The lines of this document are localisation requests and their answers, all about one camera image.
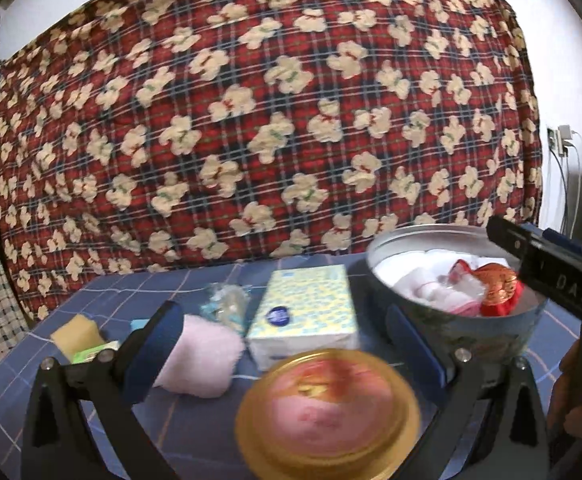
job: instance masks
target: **metal bolt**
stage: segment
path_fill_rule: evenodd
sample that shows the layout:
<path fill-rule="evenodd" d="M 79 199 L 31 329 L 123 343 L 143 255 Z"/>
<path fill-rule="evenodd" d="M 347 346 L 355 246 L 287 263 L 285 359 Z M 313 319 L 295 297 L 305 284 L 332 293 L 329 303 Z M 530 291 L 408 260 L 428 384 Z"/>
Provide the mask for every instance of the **metal bolt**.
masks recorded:
<path fill-rule="evenodd" d="M 45 357 L 40 363 L 40 368 L 44 371 L 50 370 L 56 364 L 56 360 L 53 357 Z"/>
<path fill-rule="evenodd" d="M 458 348 L 455 351 L 455 358 L 461 363 L 468 363 L 471 360 L 471 352 L 466 348 Z"/>
<path fill-rule="evenodd" d="M 114 352 L 111 348 L 105 348 L 102 352 L 98 354 L 98 361 L 101 363 L 109 363 L 113 361 L 113 358 L 116 356 L 116 352 Z"/>
<path fill-rule="evenodd" d="M 519 368 L 520 370 L 526 370 L 526 367 L 528 366 L 528 362 L 526 361 L 526 359 L 524 359 L 523 357 L 516 357 L 515 362 L 517 368 Z"/>

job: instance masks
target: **white wall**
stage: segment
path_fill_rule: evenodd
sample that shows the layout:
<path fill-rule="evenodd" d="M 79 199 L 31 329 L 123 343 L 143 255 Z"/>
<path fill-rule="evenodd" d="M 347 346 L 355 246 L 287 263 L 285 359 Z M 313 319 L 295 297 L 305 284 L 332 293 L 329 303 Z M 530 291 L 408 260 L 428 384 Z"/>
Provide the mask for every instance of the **white wall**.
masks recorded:
<path fill-rule="evenodd" d="M 0 58 L 11 56 L 87 1 L 16 0 L 1 13 Z M 557 164 L 549 157 L 546 148 L 546 127 L 570 124 L 582 135 L 582 21 L 567 0 L 507 1 L 516 11 L 526 35 L 540 108 L 545 160 L 545 194 L 540 225 L 559 229 L 564 192 Z M 582 146 L 579 146 L 582 161 Z M 575 173 L 574 153 L 570 156 L 570 167 L 571 173 Z M 582 214 L 578 216 L 576 232 L 582 232 Z"/>

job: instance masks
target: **blue tablecloth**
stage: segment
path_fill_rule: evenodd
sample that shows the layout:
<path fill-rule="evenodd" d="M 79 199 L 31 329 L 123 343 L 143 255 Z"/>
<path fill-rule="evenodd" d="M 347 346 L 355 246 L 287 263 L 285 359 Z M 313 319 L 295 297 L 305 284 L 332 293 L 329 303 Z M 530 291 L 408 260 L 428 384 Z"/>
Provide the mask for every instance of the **blue tablecloth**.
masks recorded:
<path fill-rule="evenodd" d="M 274 269 L 345 264 L 359 315 L 363 348 L 382 357 L 409 378 L 408 370 L 402 365 L 404 352 L 409 349 L 392 348 L 383 343 L 374 336 L 365 317 L 369 290 L 361 265 L 362 257 L 362 254 L 294 256 L 250 264 L 97 278 L 28 333 L 0 364 L 0 467 L 10 479 L 20 478 L 22 426 L 38 365 L 46 356 L 55 356 L 66 362 L 49 340 L 54 330 L 75 314 L 82 313 L 96 320 L 106 339 L 123 339 L 129 334 L 132 319 L 150 317 L 165 300 L 175 300 L 188 312 L 197 313 L 200 304 L 207 299 L 206 287 L 212 282 L 251 285 L 249 309 L 253 311 Z M 580 324 L 576 319 L 560 307 L 549 305 L 529 345 L 528 358 L 545 408 L 554 380 L 559 376 L 559 360 L 579 331 Z M 161 388 L 154 388 L 145 402 L 134 407 L 134 411 L 149 437 L 181 478 L 253 479 L 233 439 L 233 417 L 244 392 L 257 376 L 258 372 L 247 353 L 237 366 L 229 391 L 222 398 L 205 400 L 175 396 Z M 434 408 L 423 400 L 421 408 L 424 422 L 428 423 Z M 85 402 L 84 409 L 110 471 L 128 478 L 102 431 L 91 403 Z M 456 453 L 458 459 L 448 468 L 448 474 L 461 466 L 462 455 L 470 442 L 471 434 L 468 434 Z"/>

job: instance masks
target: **gold round lid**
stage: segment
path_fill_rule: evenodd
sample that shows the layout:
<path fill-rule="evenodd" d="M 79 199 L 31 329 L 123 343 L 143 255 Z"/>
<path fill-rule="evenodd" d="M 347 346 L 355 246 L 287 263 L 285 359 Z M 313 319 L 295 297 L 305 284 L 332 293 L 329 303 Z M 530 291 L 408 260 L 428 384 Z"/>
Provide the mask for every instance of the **gold round lid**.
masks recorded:
<path fill-rule="evenodd" d="M 415 445 L 418 401 L 388 364 L 318 350 L 272 368 L 247 392 L 235 432 L 263 480 L 388 479 Z"/>

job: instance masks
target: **tissue box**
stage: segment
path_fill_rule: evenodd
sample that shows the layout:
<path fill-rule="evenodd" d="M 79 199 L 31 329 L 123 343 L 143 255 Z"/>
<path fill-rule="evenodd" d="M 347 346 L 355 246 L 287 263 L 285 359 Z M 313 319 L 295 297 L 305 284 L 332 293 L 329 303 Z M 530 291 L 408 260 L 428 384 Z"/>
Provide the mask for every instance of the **tissue box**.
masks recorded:
<path fill-rule="evenodd" d="M 261 371 L 300 352 L 357 349 L 356 313 L 346 267 L 275 270 L 247 344 Z"/>

